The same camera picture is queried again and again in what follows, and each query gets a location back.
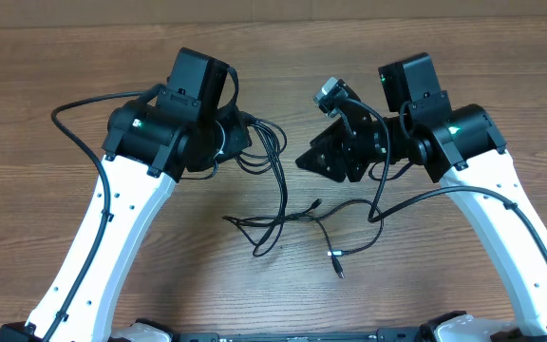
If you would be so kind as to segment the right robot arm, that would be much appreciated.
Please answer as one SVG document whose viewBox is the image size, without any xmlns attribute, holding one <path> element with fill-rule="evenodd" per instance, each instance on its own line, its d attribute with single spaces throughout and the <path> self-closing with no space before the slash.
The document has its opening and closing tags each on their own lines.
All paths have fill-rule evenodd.
<svg viewBox="0 0 547 342">
<path fill-rule="evenodd" d="M 459 207 L 496 268 L 514 319 L 453 311 L 400 333 L 404 341 L 547 341 L 547 229 L 526 196 L 506 140 L 484 108 L 453 108 L 427 53 L 381 66 L 389 116 L 343 80 L 314 95 L 332 124 L 298 167 L 333 181 L 359 181 L 372 165 L 423 167 Z"/>
</svg>

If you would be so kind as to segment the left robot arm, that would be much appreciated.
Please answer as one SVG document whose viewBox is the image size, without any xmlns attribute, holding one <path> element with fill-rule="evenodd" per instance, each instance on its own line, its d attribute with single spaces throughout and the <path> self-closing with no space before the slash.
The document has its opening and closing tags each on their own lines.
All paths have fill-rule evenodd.
<svg viewBox="0 0 547 342">
<path fill-rule="evenodd" d="M 124 94 L 107 123 L 85 217 L 61 269 L 28 319 L 0 341 L 170 341 L 147 319 L 112 326 L 123 284 L 155 216 L 182 179 L 212 177 L 251 141 L 236 103 L 220 103 L 236 71 L 183 48 L 162 84 Z"/>
</svg>

